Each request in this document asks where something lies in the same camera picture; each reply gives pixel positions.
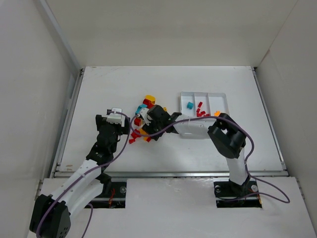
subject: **white tray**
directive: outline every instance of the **white tray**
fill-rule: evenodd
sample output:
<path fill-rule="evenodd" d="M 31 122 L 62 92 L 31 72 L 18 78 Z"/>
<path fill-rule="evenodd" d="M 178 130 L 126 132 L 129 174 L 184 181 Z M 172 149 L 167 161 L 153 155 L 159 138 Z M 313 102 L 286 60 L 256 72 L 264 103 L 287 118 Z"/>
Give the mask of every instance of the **white tray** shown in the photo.
<path fill-rule="evenodd" d="M 187 108 L 188 102 L 194 104 L 192 109 Z M 203 102 L 201 112 L 214 116 L 214 113 L 220 111 L 229 115 L 227 97 L 224 93 L 203 93 L 203 92 L 181 92 L 180 110 L 182 114 L 190 117 L 196 117 L 196 110 L 199 102 Z"/>

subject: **pile of blocks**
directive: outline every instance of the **pile of blocks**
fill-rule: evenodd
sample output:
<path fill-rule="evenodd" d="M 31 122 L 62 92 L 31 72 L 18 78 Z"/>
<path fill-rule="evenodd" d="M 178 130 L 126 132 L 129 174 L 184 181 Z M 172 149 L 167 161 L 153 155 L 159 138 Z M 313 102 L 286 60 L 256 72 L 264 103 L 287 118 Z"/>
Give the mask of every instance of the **pile of blocks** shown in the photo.
<path fill-rule="evenodd" d="M 196 116 L 197 116 L 198 118 L 199 118 L 199 117 L 209 117 L 209 116 L 210 116 L 209 113 L 206 113 L 205 111 L 200 111 L 202 105 L 203 105 L 203 102 L 199 102 L 198 108 L 197 108 L 197 110 L 196 110 Z"/>
<path fill-rule="evenodd" d="M 145 99 L 143 100 L 142 104 L 138 106 L 137 110 L 135 111 L 135 115 L 140 113 L 140 110 L 142 108 L 148 108 L 151 109 L 155 105 L 155 97 L 152 95 L 146 95 Z M 142 125 L 144 124 L 144 121 L 137 117 L 134 119 L 133 122 L 139 129 L 135 129 L 135 131 L 139 134 L 146 135 L 147 133 L 142 130 Z M 131 139 L 129 139 L 129 143 L 132 144 L 136 141 L 137 138 L 141 137 L 140 135 L 137 135 L 135 132 L 131 133 Z M 151 138 L 150 137 L 143 137 L 143 139 L 147 142 L 150 142 Z"/>

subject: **orange block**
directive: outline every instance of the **orange block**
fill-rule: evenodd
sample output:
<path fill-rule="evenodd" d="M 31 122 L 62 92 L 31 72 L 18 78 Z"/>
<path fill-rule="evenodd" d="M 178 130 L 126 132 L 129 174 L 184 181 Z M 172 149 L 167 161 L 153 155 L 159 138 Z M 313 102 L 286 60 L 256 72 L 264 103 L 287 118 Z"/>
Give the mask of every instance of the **orange block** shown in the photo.
<path fill-rule="evenodd" d="M 220 111 L 217 111 L 217 112 L 215 112 L 213 115 L 215 116 L 215 117 L 218 117 L 219 115 L 220 115 Z"/>
<path fill-rule="evenodd" d="M 140 129 L 140 134 L 142 134 L 142 135 L 147 135 L 147 133 L 146 133 L 142 128 Z M 149 142 L 149 141 L 151 140 L 150 137 L 145 137 L 145 136 L 143 136 L 143 139 L 144 139 L 145 141 L 147 141 L 147 142 Z"/>

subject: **white platform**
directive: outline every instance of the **white platform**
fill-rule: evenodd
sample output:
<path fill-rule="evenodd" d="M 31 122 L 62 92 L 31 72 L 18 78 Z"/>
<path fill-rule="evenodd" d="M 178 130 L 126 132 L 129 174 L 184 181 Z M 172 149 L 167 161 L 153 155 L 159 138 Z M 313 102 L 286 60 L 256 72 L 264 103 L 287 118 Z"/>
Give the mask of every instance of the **white platform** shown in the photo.
<path fill-rule="evenodd" d="M 95 209 L 86 238 L 315 238 L 295 178 L 265 178 L 289 195 L 284 204 L 261 196 L 263 208 L 216 208 L 211 178 L 133 178 L 126 208 Z M 45 179 L 49 195 L 65 179 Z M 274 188 L 259 190 L 282 198 Z M 67 238 L 81 237 L 90 210 L 71 224 Z M 28 238 L 35 238 L 29 233 Z"/>
<path fill-rule="evenodd" d="M 281 171 L 279 154 L 264 112 L 252 69 L 248 66 L 87 67 L 81 84 L 60 171 L 79 168 L 98 135 L 96 114 L 112 107 L 130 117 L 145 95 L 169 113 L 180 111 L 180 92 L 225 93 L 230 116 L 254 139 L 251 171 Z M 247 142 L 246 151 L 250 150 Z M 226 160 L 211 140 L 180 139 L 165 134 L 157 142 L 128 145 L 108 172 L 224 172 Z"/>

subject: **yellow block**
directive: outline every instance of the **yellow block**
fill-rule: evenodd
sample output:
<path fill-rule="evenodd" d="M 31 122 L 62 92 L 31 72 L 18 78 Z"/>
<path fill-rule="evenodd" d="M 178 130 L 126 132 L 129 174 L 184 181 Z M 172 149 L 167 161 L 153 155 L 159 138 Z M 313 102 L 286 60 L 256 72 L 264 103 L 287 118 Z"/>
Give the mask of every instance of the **yellow block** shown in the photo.
<path fill-rule="evenodd" d="M 147 135 L 147 133 L 146 133 L 142 128 L 140 128 L 139 131 L 140 131 L 141 134 Z"/>
<path fill-rule="evenodd" d="M 147 133 L 142 129 L 142 128 L 140 128 L 140 134 L 142 134 L 142 135 L 147 135 Z"/>
<path fill-rule="evenodd" d="M 152 95 L 145 96 L 145 99 L 148 99 L 151 101 L 152 104 L 155 104 L 155 97 L 153 97 Z"/>

